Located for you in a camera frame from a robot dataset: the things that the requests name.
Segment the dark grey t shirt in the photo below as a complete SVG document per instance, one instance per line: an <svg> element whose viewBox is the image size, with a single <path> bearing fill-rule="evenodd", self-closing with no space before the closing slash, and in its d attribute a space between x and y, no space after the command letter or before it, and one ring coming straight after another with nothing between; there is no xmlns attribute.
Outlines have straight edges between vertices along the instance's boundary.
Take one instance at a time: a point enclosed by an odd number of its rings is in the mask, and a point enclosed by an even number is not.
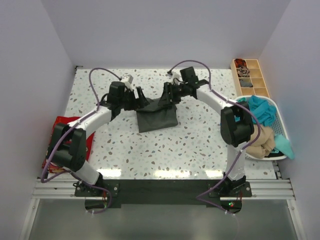
<svg viewBox="0 0 320 240"><path fill-rule="evenodd" d="M158 106L159 98L148 98L147 100L149 101L149 105L135 111L139 133L172 128L178 125L177 107L175 104Z"/></svg>

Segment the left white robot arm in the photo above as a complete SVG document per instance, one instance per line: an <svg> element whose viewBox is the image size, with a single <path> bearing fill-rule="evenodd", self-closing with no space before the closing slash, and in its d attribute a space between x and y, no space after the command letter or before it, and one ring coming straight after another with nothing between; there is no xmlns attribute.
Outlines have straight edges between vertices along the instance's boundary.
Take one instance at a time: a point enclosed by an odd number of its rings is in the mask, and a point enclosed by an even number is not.
<svg viewBox="0 0 320 240"><path fill-rule="evenodd" d="M98 97L96 107L82 117L54 126L47 149L45 167L41 182L46 183L46 170L51 163L61 167L65 172L86 183L86 191L92 196L99 196L104 190L101 173L86 160L87 138L103 125L114 120L122 110L133 111L146 107L149 102L140 86L132 88L130 81L113 81L101 99Z"/></svg>

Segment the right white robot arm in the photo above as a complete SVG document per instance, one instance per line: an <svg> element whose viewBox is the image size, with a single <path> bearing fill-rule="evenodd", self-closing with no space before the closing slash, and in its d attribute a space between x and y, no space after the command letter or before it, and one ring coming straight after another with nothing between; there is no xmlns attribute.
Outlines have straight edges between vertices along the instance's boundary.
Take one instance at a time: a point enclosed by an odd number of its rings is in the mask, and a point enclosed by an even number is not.
<svg viewBox="0 0 320 240"><path fill-rule="evenodd" d="M177 74L167 72L170 82L165 82L158 102L160 107L179 104L183 97L199 100L220 115L220 135L227 144L227 166L224 172L223 192L235 196L245 179L245 146L254 133L254 124L246 103L238 103L225 95L213 92L210 81L200 80L193 67L180 70Z"/></svg>

